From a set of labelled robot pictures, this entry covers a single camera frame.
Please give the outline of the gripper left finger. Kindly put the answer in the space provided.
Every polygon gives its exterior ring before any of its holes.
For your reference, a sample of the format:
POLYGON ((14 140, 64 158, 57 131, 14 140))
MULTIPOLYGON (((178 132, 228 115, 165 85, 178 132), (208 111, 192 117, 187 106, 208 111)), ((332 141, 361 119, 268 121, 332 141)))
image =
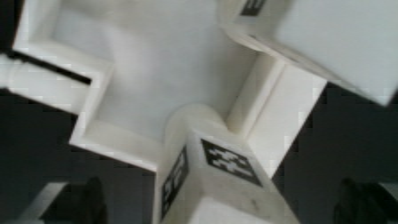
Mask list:
POLYGON ((50 182, 18 218, 18 224, 108 224, 103 184, 50 182))

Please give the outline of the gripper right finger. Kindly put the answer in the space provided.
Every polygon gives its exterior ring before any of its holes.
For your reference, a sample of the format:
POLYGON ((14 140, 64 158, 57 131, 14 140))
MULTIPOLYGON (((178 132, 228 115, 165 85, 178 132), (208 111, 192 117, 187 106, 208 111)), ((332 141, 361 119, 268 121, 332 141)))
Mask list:
POLYGON ((332 224, 398 224, 398 182, 343 179, 332 224))

